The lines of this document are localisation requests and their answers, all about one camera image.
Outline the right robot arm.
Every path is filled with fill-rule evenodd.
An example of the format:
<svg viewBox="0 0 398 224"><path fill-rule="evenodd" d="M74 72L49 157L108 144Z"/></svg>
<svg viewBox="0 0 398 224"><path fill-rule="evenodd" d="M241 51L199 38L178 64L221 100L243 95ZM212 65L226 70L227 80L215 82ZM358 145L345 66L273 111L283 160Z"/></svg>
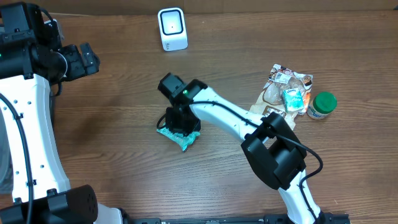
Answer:
<svg viewBox="0 0 398 224"><path fill-rule="evenodd" d="M185 83L171 73L160 80L158 90L170 106L157 123L171 139L195 138L201 122L209 122L236 138L257 177L278 190L293 223L321 223L322 210L307 188L305 157L318 154L304 146L285 119L275 113L264 116L244 110L222 98L207 84L194 79Z"/></svg>

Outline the teal snack bar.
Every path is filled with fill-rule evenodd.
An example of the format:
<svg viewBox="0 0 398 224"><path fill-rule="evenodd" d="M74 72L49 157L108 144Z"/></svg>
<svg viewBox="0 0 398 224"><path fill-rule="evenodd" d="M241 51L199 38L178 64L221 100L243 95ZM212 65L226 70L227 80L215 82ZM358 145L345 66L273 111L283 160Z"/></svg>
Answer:
<svg viewBox="0 0 398 224"><path fill-rule="evenodd" d="M177 143L183 152L187 150L187 147L192 145L196 138L200 136L200 132L194 131L188 136L184 136L181 133L172 133L167 128L157 129L157 132L169 138L171 141Z"/></svg>

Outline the teal tissue pack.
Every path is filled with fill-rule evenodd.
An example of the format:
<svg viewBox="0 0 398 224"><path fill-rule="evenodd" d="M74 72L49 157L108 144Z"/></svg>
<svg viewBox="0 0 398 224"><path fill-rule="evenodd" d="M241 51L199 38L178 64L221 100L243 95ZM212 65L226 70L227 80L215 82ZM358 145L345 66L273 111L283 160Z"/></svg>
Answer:
<svg viewBox="0 0 398 224"><path fill-rule="evenodd" d="M304 109L302 94L298 88L286 89L282 92L286 112L296 112Z"/></svg>

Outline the orange tissue pack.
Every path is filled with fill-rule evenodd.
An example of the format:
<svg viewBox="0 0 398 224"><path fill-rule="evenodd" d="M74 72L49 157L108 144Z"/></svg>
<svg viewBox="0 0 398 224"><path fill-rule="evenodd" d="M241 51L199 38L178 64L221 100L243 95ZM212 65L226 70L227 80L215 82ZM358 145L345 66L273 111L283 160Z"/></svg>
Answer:
<svg viewBox="0 0 398 224"><path fill-rule="evenodd" d="M310 97L311 97L311 93L310 92L304 94L304 96L302 97L304 108L301 111L298 112L298 115L303 116L307 112L308 105L310 103Z"/></svg>

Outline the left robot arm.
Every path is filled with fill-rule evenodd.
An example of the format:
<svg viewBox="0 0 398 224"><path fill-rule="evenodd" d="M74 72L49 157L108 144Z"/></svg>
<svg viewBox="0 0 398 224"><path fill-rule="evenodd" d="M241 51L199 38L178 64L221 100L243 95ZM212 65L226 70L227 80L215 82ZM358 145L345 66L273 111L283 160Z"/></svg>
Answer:
<svg viewBox="0 0 398 224"><path fill-rule="evenodd" d="M50 101L53 85L97 73L89 44L62 44L58 22L38 5L1 7L1 113L13 168L13 205L3 223L127 223L93 188L72 188L60 162Z"/></svg>

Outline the brown snack pouch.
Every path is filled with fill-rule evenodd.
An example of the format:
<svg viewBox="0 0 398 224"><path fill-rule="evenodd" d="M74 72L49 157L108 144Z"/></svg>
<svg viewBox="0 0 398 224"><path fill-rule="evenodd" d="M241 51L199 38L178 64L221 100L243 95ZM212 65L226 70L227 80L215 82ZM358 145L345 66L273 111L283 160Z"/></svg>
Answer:
<svg viewBox="0 0 398 224"><path fill-rule="evenodd" d="M270 70L268 81L264 85L257 101L251 106L250 112L270 115L275 112L281 115L290 126L295 127L295 117L299 111L286 112L282 92L286 89L298 88L302 94L311 92L313 75L298 73L279 64L274 64Z"/></svg>

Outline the green capped bottle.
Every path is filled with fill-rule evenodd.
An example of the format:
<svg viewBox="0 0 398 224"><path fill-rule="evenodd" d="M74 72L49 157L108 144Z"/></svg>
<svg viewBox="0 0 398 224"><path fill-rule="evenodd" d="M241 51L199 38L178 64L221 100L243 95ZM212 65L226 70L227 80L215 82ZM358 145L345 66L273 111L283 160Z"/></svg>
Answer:
<svg viewBox="0 0 398 224"><path fill-rule="evenodd" d="M337 100L330 92L321 92L309 103L307 114L313 119L324 119L335 110Z"/></svg>

